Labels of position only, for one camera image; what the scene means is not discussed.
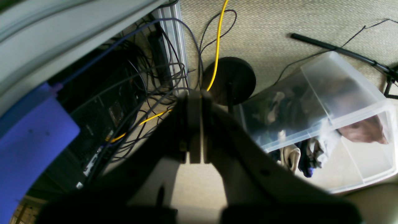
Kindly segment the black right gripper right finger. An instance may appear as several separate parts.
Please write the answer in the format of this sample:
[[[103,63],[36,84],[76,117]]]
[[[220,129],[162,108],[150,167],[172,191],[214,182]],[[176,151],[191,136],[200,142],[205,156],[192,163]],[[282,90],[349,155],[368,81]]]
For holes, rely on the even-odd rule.
[[[363,224],[358,209],[274,162],[237,121],[202,92],[205,161],[221,175],[221,224]]]

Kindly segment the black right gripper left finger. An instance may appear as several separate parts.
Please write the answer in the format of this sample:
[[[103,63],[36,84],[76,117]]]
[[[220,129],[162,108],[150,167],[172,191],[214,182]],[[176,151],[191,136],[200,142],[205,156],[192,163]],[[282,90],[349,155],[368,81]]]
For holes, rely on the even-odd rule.
[[[200,119],[200,91],[182,95],[152,135],[119,166],[45,205],[38,224],[176,224],[171,197],[189,151],[188,123]]]

